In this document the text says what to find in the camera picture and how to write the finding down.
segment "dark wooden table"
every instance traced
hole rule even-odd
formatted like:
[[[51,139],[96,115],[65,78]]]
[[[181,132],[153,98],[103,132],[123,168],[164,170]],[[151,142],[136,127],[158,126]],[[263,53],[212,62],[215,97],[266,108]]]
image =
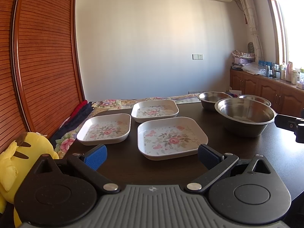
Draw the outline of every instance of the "dark wooden table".
[[[292,199],[304,191],[304,144],[295,142],[293,132],[267,126],[257,138],[241,138],[226,131],[220,123],[220,114],[206,111],[201,103],[179,104],[179,116],[194,119],[209,138],[208,145],[218,152],[234,153],[239,158],[251,159],[255,154],[267,157],[290,191]],[[106,111],[97,114],[131,114],[131,109]],[[108,158],[98,172],[119,185],[125,184],[188,184],[207,171],[197,155],[151,161],[137,148],[137,127],[133,119],[128,138],[107,146]],[[66,155],[85,153],[93,146],[75,141]]]

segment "cabinet door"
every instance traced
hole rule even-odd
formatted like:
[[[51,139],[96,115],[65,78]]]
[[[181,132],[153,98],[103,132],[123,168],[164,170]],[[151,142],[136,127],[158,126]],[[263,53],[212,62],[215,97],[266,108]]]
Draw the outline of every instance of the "cabinet door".
[[[271,107],[277,112],[278,110],[278,96],[280,94],[280,86],[270,83],[268,81],[259,81],[258,96],[263,97],[271,102]]]
[[[30,130],[50,136],[83,101],[75,0],[16,2],[13,52],[18,90]]]
[[[243,75],[242,93],[247,95],[259,94],[259,79],[254,76]]]
[[[304,103],[304,93],[281,88],[279,96],[279,113],[287,116],[301,117],[301,110]]]
[[[243,73],[241,71],[230,71],[230,87],[232,90],[242,90],[242,79]]]

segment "bed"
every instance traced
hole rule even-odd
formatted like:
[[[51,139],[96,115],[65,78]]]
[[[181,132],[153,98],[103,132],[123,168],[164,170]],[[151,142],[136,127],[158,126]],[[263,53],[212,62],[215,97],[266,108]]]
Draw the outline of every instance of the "bed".
[[[52,143],[53,146],[55,147],[55,152],[58,153],[59,158],[63,158],[63,156],[69,150],[70,146],[75,141],[79,130],[81,129],[81,127],[83,126],[83,124],[85,123],[86,120],[90,119],[91,117],[95,116],[96,114],[98,114],[100,112],[104,112],[104,111],[108,111],[108,110],[129,109],[129,108],[133,108],[133,105],[136,104],[137,102],[147,101],[147,100],[159,100],[159,99],[173,100],[176,102],[176,104],[200,102],[195,94],[166,97],[166,98],[152,97],[152,98],[145,98],[145,99],[125,99],[125,100],[107,99],[107,100],[100,101],[100,102],[92,102],[92,103],[88,104],[89,106],[92,107],[92,111],[90,112],[90,114],[88,116],[85,116],[85,118],[82,119],[83,114],[85,112],[87,112],[87,109],[83,110],[83,111],[79,111],[77,113],[77,115],[75,116],[75,118],[74,118],[75,120],[77,120],[77,119],[78,119],[78,121],[79,121],[79,119],[82,120],[80,125],[78,125],[75,129],[69,130],[68,129],[68,128],[70,128],[69,122],[64,123],[62,125],[62,127],[60,128],[60,129],[62,129],[63,126],[66,127],[65,131],[64,131],[64,129],[63,129],[63,131],[61,131],[61,134],[64,134],[64,135],[61,137],[56,137],[56,133],[55,133],[54,136],[52,136],[52,138],[50,139],[50,141],[55,142],[55,143]]]

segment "box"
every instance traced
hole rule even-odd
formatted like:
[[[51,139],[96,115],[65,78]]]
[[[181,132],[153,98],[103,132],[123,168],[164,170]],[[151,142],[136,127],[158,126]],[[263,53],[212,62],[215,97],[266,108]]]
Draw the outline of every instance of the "box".
[[[237,96],[242,95],[242,91],[241,90],[229,90],[230,93],[235,94]]]
[[[304,89],[304,83],[298,81],[297,82],[297,88]]]
[[[252,62],[254,62],[254,59],[246,59],[246,58],[238,58],[238,57],[235,57],[235,58],[234,58],[234,62],[235,62],[235,63],[241,63],[241,64],[247,64],[247,63],[252,63]]]
[[[236,71],[243,71],[241,67],[237,67],[237,66],[231,66],[231,69]]]

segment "stuffed animal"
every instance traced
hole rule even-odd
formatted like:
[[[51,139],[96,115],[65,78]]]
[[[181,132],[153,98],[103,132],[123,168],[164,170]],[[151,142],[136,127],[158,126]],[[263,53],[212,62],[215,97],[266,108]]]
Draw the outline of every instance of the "stuffed animal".
[[[42,154],[50,154],[53,159],[59,159],[48,139],[33,132],[21,133],[0,154],[0,213],[4,213],[6,202],[14,204],[16,191]],[[18,218],[16,214],[14,211],[15,225]]]

